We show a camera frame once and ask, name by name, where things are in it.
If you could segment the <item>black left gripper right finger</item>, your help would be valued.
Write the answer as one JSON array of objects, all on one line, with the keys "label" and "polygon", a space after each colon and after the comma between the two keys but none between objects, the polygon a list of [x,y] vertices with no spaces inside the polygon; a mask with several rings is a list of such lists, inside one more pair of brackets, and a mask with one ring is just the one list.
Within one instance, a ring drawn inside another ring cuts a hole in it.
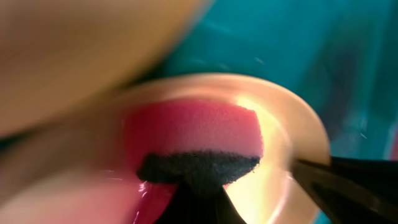
[{"label": "black left gripper right finger", "polygon": [[292,176],[332,223],[397,223],[397,162],[296,160]]}]

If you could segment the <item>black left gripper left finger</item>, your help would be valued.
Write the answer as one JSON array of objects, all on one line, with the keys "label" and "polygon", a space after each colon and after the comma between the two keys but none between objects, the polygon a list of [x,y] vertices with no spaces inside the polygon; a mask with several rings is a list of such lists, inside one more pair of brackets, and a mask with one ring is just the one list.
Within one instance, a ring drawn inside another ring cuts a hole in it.
[{"label": "black left gripper left finger", "polygon": [[246,224],[223,187],[208,195],[196,194],[186,183],[178,185],[155,224]]}]

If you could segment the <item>green and orange sponge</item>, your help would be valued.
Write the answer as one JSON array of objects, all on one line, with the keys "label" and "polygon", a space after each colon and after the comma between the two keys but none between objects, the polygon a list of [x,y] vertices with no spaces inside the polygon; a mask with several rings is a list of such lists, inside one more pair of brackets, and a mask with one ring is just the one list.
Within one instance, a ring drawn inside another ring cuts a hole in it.
[{"label": "green and orange sponge", "polygon": [[252,171],[263,155],[253,110],[221,101],[172,100],[126,115],[123,138],[138,178],[187,184],[211,195]]}]

